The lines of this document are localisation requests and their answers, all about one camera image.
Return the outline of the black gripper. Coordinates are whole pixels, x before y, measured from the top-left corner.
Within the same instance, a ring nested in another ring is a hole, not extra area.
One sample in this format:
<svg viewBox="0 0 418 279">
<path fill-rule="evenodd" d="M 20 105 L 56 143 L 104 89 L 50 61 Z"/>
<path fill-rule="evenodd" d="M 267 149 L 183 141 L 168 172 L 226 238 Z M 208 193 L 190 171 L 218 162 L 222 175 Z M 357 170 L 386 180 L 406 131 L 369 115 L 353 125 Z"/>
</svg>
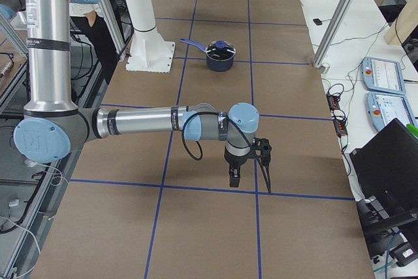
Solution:
<svg viewBox="0 0 418 279">
<path fill-rule="evenodd" d="M 240 168 L 247 160 L 253 159 L 253 152 L 250 150 L 247 154 L 238 156 L 228 149 L 224 151 L 224 158 L 229 164 L 229 187 L 238 188 L 240 184 Z M 267 192 L 271 193 L 271 179 L 270 179 L 270 158 L 258 158 L 257 162 L 261 168 L 263 179 L 267 188 Z"/>
</svg>

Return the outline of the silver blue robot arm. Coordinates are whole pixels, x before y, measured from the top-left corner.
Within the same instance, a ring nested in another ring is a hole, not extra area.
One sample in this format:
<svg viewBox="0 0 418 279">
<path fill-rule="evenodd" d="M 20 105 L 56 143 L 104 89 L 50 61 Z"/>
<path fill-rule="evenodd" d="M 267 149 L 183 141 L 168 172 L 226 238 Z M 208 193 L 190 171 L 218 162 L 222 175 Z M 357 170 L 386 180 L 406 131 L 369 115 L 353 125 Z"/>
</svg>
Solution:
<svg viewBox="0 0 418 279">
<path fill-rule="evenodd" d="M 255 159 L 270 185 L 271 147 L 255 136 L 257 109 L 238 103 L 228 112 L 212 105 L 134 110 L 79 108 L 71 99 L 69 5 L 100 0 L 25 0 L 27 16 L 30 101 L 14 130 L 17 149 L 37 163 L 51 163 L 71 150 L 110 135 L 179 131 L 182 141 L 219 140 L 225 143 L 229 185 L 238 187 L 240 168 Z"/>
</svg>

